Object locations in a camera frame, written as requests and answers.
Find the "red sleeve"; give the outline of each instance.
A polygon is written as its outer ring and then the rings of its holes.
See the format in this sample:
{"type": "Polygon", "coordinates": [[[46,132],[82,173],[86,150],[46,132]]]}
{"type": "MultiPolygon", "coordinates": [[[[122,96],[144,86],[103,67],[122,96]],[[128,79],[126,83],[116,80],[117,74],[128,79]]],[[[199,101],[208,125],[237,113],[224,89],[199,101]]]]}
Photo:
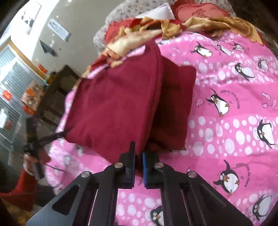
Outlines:
{"type": "Polygon", "coordinates": [[[6,202],[9,202],[10,204],[15,205],[23,210],[31,211],[35,203],[34,192],[36,189],[37,181],[35,177],[29,175],[25,170],[22,170],[15,189],[9,193],[0,193],[0,197],[6,202]]]}

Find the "white wall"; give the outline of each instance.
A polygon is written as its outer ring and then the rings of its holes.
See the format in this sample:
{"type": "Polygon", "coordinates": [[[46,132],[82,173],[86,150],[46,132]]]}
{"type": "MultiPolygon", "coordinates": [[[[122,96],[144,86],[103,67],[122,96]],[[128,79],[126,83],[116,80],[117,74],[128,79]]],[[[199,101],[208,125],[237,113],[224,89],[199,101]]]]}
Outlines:
{"type": "Polygon", "coordinates": [[[58,2],[59,0],[30,0],[12,19],[8,34],[11,35],[11,40],[13,43],[29,60],[32,59],[44,24],[47,22],[49,15],[58,2]],[[21,16],[28,7],[28,4],[32,4],[32,2],[38,2],[41,5],[41,9],[33,24],[30,35],[27,35],[26,27],[21,19],[21,16]]]}

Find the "bed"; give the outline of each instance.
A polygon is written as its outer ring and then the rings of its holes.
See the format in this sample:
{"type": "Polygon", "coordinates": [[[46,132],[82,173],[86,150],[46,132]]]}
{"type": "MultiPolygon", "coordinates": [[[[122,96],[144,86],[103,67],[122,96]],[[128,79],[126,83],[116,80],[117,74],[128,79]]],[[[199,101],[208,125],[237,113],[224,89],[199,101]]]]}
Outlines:
{"type": "MultiPolygon", "coordinates": [[[[156,39],[161,55],[197,69],[188,133],[182,150],[160,154],[176,171],[196,171],[259,226],[278,200],[278,60],[263,45],[231,31],[217,40],[184,31],[171,40],[156,39]]],[[[141,55],[141,46],[127,55],[141,55]]],[[[93,70],[94,76],[107,65],[93,70]]],[[[57,132],[63,131],[76,90],[65,100],[57,132]]],[[[83,171],[103,171],[110,163],[94,150],[58,139],[52,143],[46,177],[58,193],[83,171]]],[[[159,190],[119,190],[119,225],[162,226],[152,210],[161,209],[159,190]]]]}

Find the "framed picture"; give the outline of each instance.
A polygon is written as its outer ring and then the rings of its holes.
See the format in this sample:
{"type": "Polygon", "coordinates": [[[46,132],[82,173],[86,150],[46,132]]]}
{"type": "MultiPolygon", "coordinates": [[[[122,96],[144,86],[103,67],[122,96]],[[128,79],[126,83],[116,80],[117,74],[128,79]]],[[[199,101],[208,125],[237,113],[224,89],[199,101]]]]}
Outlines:
{"type": "Polygon", "coordinates": [[[26,9],[21,16],[21,20],[26,27],[26,34],[29,35],[34,21],[41,9],[41,5],[37,2],[28,2],[25,7],[26,9]]]}

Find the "red blanket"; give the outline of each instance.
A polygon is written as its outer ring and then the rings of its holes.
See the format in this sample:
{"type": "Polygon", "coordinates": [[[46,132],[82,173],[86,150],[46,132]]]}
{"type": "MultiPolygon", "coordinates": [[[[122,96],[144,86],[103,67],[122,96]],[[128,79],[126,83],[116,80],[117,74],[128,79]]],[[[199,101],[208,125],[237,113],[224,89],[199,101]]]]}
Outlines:
{"type": "Polygon", "coordinates": [[[66,140],[111,163],[128,151],[130,141],[139,154],[149,137],[164,148],[181,149],[195,78],[194,67],[178,67],[162,57],[152,40],[143,55],[82,79],[65,125],[71,128],[66,140]]]}

